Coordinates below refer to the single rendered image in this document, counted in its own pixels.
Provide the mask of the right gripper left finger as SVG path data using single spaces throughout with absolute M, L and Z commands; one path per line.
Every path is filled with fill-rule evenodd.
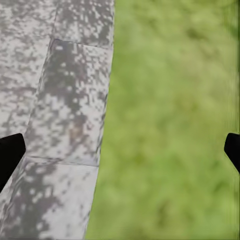
M 0 193 L 26 152 L 21 133 L 0 138 Z

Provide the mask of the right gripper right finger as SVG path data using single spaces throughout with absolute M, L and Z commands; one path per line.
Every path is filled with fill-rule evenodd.
M 224 151 L 240 173 L 240 135 L 228 133 Z

